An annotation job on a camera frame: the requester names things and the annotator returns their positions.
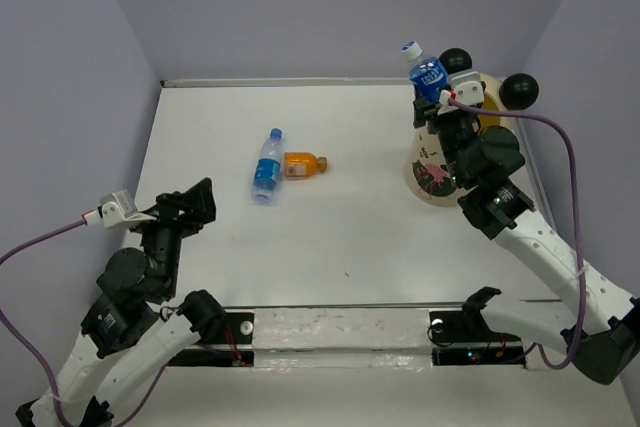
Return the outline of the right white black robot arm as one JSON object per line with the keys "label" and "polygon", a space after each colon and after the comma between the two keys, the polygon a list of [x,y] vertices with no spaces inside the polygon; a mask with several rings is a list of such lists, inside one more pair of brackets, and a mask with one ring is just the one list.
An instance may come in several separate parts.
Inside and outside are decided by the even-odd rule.
{"label": "right white black robot arm", "polygon": [[534,202],[510,179],[525,164],[516,135],[506,127],[480,127],[483,109],[461,104],[445,90],[439,103],[416,94],[413,125],[437,136],[469,224],[522,262],[559,304],[511,302],[484,287],[461,307],[470,338],[511,334],[541,352],[564,355],[591,381],[609,385],[639,353],[639,300],[585,261],[581,241],[568,244]]}

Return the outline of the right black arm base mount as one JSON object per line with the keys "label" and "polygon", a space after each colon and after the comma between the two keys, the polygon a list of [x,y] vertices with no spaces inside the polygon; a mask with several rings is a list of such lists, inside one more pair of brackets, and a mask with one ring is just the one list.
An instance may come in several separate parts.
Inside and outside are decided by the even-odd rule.
{"label": "right black arm base mount", "polygon": [[525,365],[525,346],[519,337],[467,325],[459,310],[429,313],[427,336],[434,367]]}

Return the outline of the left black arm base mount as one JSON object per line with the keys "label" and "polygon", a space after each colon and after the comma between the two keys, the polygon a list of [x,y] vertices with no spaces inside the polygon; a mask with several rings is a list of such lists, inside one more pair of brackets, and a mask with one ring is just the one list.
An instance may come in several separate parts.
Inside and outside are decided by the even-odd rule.
{"label": "left black arm base mount", "polygon": [[220,330],[209,340],[200,340],[184,348],[169,362],[169,367],[252,367],[255,353],[253,334],[255,313],[228,311]]}

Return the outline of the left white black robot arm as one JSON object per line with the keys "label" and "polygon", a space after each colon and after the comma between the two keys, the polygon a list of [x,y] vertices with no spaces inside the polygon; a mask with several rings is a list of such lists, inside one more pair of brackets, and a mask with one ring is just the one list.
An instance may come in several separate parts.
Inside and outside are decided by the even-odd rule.
{"label": "left white black robot arm", "polygon": [[117,404],[183,348],[219,335],[225,310],[205,290],[187,294],[168,320],[153,309],[176,295],[183,240],[215,219],[208,177],[184,192],[158,195],[145,210],[121,190],[83,214],[82,224],[125,228],[141,244],[107,261],[71,354],[58,373],[46,373],[48,391],[17,409],[21,425],[109,426]]}

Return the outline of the upright-lying blue label water bottle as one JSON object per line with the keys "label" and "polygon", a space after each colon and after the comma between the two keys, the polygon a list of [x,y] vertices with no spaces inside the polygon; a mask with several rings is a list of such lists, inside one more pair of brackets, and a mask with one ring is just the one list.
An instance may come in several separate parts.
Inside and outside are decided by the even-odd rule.
{"label": "upright-lying blue label water bottle", "polygon": [[252,197],[259,203],[273,201],[281,175],[284,147],[282,131],[273,128],[263,143],[252,180]]}

